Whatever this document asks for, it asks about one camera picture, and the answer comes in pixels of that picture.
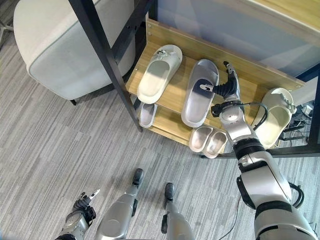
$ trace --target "robotic arm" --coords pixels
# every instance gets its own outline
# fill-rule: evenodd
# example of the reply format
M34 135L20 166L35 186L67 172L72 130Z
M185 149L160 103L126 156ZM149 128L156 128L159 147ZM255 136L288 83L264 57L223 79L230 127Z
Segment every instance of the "robotic arm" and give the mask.
M256 210L256 240L316 240L307 220L290 204L288 181L245 121L235 69L226 61L224 65L228 72L227 83L200 87L224 98L224 103L213 106L211 112L214 117L219 116L238 159L241 175L236 183L242 200Z

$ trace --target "gray carpet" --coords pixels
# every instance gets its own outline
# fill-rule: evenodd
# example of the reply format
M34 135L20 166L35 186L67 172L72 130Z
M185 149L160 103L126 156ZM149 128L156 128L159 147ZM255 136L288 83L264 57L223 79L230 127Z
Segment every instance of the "gray carpet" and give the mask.
M94 199L93 240L108 207L145 171L128 238L161 234L166 182L198 240L217 240L233 223L240 174L235 159L200 159L188 147L148 130L139 133L113 90L73 106L31 79L13 34L0 51L0 229L20 240L54 239L75 198L101 188ZM302 185L299 209L320 223L319 158L277 159L288 180ZM254 239L254 211L241 201L225 239Z

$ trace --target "shoe rack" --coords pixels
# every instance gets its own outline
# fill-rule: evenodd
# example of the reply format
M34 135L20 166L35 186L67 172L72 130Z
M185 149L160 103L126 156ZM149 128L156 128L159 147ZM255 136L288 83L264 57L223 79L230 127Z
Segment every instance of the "shoe rack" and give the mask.
M293 91L304 85L303 81L277 69L262 65L221 46L152 19L146 21L146 36L146 47L126 83L126 89L130 94L137 95L140 80L152 55L158 48L167 44L180 47L183 53L182 63L161 98L156 102L158 108L154 123L148 129L184 145L189 144L192 128L182 122L181 112L185 101L189 75L196 61L202 58L213 61L219 69L219 84L227 81L227 73L223 61L230 62L235 67L239 77L240 94L243 103L260 102L265 93L272 88L282 87ZM215 95L212 105L222 102L223 98ZM245 107L245 119L249 124L253 122L257 112L258 108ZM214 118L210 111L204 124L224 130L219 118Z

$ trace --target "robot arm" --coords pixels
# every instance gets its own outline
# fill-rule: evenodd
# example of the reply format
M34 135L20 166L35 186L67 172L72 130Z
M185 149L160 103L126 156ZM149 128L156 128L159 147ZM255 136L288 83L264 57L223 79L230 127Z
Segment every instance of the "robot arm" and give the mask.
M73 205L72 212L65 219L60 236L55 240L84 240L86 231L96 218L96 212L89 203L99 192L100 189L96 189L90 196L85 192L80 194Z
M238 159L241 175L237 186L242 200L255 209L254 232L257 240L316 240L317 237L304 216L293 207L291 189L278 165L245 121L241 108L238 76L228 62L227 83L201 86L223 96L225 102L211 108L227 132Z

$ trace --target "slipper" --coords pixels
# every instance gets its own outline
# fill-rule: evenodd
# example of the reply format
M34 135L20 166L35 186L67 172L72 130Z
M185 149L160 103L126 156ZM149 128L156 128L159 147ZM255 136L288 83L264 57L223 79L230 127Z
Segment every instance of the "slipper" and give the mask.
M146 104L159 100L182 62L182 51L176 45L164 45L152 56L137 89L138 99Z
M141 107L139 123L141 127L150 128L155 120L157 104L144 103Z
M213 130L203 149L203 154L209 159L214 159L223 150L226 143L226 134L222 131Z
M205 122L215 94L201 89L200 85L216 86L218 83L219 72L217 66L207 59L197 61L189 77L181 112L184 124L197 128Z
M206 142L212 133L212 130L213 128L208 126L201 126L192 129L189 139L189 148L196 153L201 152L205 148Z
M268 117L255 130L255 134L263 147L269 149L276 143L282 131L290 123L292 114L297 109L294 106L294 100L290 92L282 87L273 88L268 91L264 95L262 103L268 108ZM260 107L252 123L252 127L260 121L264 112L263 107Z

